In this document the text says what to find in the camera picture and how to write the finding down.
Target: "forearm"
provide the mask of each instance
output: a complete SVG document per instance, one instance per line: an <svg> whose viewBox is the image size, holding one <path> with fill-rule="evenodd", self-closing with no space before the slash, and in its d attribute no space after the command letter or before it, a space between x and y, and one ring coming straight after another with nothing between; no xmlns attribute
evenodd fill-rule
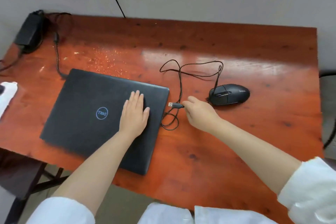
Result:
<svg viewBox="0 0 336 224"><path fill-rule="evenodd" d="M65 180L53 197L74 199L95 215L132 141L126 134L116 133Z"/></svg>
<svg viewBox="0 0 336 224"><path fill-rule="evenodd" d="M301 165L291 155L225 120L220 120L211 133L229 146L276 194Z"/></svg>

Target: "white sleeve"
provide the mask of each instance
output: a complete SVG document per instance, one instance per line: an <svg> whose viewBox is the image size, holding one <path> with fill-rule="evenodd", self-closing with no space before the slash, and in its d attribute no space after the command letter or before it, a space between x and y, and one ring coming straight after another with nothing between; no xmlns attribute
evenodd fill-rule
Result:
<svg viewBox="0 0 336 224"><path fill-rule="evenodd" d="M26 224L95 224L95 217L75 200L50 197L40 203Z"/></svg>
<svg viewBox="0 0 336 224"><path fill-rule="evenodd" d="M336 224L336 171L318 157L303 162L278 201L296 224Z"/></svg>

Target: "white clothing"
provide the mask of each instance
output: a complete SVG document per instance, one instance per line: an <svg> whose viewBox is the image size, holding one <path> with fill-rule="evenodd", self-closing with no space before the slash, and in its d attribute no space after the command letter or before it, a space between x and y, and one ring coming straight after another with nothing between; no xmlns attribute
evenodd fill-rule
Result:
<svg viewBox="0 0 336 224"><path fill-rule="evenodd" d="M296 224L336 224L336 171L322 159L303 162L278 196ZM150 204L138 224L275 224L253 211L195 206L195 220L189 210ZM44 200L27 224L95 224L84 205L63 197Z"/></svg>

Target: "hand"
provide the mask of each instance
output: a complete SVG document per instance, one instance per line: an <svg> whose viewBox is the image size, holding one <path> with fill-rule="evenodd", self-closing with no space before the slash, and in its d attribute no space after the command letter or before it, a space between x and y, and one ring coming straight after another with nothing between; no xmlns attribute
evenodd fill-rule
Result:
<svg viewBox="0 0 336 224"><path fill-rule="evenodd" d="M134 140L147 125L149 107L144 111L144 95L140 91L132 91L129 100L126 100L120 118L119 132L126 134Z"/></svg>
<svg viewBox="0 0 336 224"><path fill-rule="evenodd" d="M222 120L210 104L193 96L189 96L188 101L183 101L182 104L187 113L189 123L195 128L213 133L218 123Z"/></svg>

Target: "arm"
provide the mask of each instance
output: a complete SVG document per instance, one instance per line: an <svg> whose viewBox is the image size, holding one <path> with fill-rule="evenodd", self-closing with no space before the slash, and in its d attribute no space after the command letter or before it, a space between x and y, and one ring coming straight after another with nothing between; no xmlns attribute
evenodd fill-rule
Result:
<svg viewBox="0 0 336 224"><path fill-rule="evenodd" d="M132 92L124 104L119 132L86 159L53 197L74 199L96 214L128 147L146 127L149 107L142 111L143 106L143 94Z"/></svg>
<svg viewBox="0 0 336 224"><path fill-rule="evenodd" d="M188 97L182 104L192 126L229 146L276 194L300 167L296 158L221 119L208 103Z"/></svg>

